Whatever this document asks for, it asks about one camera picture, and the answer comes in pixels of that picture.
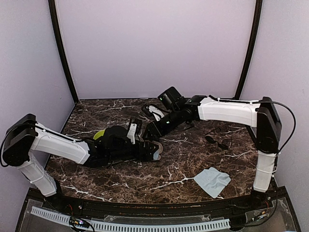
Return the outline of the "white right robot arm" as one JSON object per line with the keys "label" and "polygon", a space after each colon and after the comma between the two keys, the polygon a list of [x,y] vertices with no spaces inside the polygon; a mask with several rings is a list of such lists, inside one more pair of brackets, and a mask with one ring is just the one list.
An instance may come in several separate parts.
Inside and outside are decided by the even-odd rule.
{"label": "white right robot arm", "polygon": [[224,121],[255,128],[251,134],[258,152],[256,174],[253,183],[254,193],[247,198],[246,205],[256,210],[265,202],[263,193],[268,191],[271,178],[275,173],[278,156],[284,146],[279,145],[282,123],[276,110],[277,103],[269,97],[261,100],[241,101],[215,98],[211,95],[183,97],[175,87],[170,87],[158,96],[169,113],[159,121],[147,126],[144,137],[157,140],[176,129],[184,122]]}

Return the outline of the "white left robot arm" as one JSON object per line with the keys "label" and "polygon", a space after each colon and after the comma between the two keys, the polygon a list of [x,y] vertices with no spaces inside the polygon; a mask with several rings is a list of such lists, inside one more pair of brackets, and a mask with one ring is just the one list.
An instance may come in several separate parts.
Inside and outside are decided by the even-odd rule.
{"label": "white left robot arm", "polygon": [[68,199],[61,195],[59,183],[51,177],[33,155],[34,151],[62,157],[89,168],[108,165],[112,159],[158,161],[163,146],[139,136],[140,122],[132,121],[128,128],[112,126],[101,130],[93,138],[75,139],[53,131],[27,114],[6,132],[0,146],[2,167],[16,167],[26,179],[58,211],[68,207]]}

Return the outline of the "plaid brown glasses case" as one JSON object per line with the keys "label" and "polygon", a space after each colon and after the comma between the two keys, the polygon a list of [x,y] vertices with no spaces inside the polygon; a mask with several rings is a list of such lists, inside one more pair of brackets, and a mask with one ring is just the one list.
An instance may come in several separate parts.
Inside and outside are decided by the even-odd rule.
{"label": "plaid brown glasses case", "polygon": [[156,151],[158,151],[159,154],[161,154],[163,152],[163,145],[160,142],[157,142],[157,141],[152,141],[152,142],[157,143],[158,145],[160,145],[160,148],[158,150],[150,150],[150,149],[143,150],[143,155],[146,154],[146,153],[154,153]]}

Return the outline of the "gold frame sunglasses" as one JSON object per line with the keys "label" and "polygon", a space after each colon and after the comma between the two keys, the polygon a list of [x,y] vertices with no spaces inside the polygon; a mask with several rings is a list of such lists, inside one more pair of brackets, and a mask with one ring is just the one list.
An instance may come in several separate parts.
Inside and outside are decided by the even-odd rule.
{"label": "gold frame sunglasses", "polygon": [[211,131],[207,132],[204,136],[206,142],[209,144],[216,144],[221,150],[229,150],[232,147],[233,142],[233,132],[228,132],[227,134],[230,134],[230,141],[227,143],[227,139],[224,137],[214,137],[212,134],[215,132],[220,132],[221,128],[216,127],[212,129]]}

